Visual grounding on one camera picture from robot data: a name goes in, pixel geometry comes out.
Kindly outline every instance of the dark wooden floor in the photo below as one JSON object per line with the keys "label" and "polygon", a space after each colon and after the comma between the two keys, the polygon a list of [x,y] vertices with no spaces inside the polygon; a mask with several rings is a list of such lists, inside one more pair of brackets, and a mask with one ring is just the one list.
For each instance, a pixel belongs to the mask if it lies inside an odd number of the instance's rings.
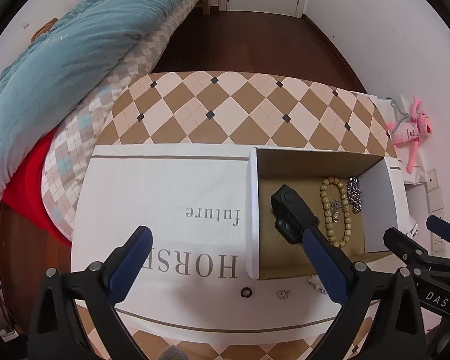
{"label": "dark wooden floor", "polygon": [[[303,78],[363,91],[336,50],[295,17],[193,11],[175,31],[154,71],[247,71]],[[6,204],[0,209],[0,276],[17,323],[27,331],[48,267],[70,270],[70,249]]]}

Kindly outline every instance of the open box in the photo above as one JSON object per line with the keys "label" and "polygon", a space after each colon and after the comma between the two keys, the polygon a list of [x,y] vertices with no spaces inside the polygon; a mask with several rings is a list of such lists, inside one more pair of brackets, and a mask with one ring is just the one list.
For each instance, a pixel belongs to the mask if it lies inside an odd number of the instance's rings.
{"label": "open box", "polygon": [[[320,185],[328,176],[344,184],[359,176],[362,211],[351,213],[352,235],[342,249],[351,261],[365,263],[391,252],[383,244],[389,227],[408,229],[408,205],[396,158],[345,151],[309,151],[286,148],[253,148],[246,184],[246,271],[254,279],[291,278],[315,273],[302,246],[290,245],[275,229],[270,197],[287,184],[303,198],[326,233]],[[338,188],[327,189],[330,200],[339,199]],[[334,223],[338,240],[344,233],[343,213]]]}

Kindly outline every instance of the pink stuffed toy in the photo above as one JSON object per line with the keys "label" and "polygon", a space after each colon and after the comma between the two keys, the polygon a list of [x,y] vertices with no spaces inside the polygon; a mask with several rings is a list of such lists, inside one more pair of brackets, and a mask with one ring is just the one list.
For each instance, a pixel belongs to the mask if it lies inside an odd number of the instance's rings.
{"label": "pink stuffed toy", "polygon": [[432,133],[432,126],[427,114],[423,111],[423,102],[416,97],[410,107],[409,122],[394,122],[388,123],[387,127],[391,133],[391,140],[394,145],[406,142],[412,142],[410,148],[410,155],[408,157],[408,164],[406,170],[412,173],[415,165],[416,153],[419,149],[420,138],[425,139]]}

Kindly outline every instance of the wooden bed leg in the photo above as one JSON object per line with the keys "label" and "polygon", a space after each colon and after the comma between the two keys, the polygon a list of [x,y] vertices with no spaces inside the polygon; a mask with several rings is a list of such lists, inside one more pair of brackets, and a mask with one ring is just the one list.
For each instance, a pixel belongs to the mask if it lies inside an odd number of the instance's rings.
{"label": "wooden bed leg", "polygon": [[201,0],[202,1],[202,13],[204,15],[210,15],[210,1],[209,0]]}

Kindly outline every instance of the red fabric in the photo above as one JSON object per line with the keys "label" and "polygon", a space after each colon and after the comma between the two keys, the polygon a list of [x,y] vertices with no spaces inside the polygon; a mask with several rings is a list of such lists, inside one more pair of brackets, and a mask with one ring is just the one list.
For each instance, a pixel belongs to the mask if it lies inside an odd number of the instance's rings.
{"label": "red fabric", "polygon": [[64,245],[71,242],[60,233],[42,201],[42,171],[56,128],[37,142],[7,184],[2,200],[38,228],[50,232]]}

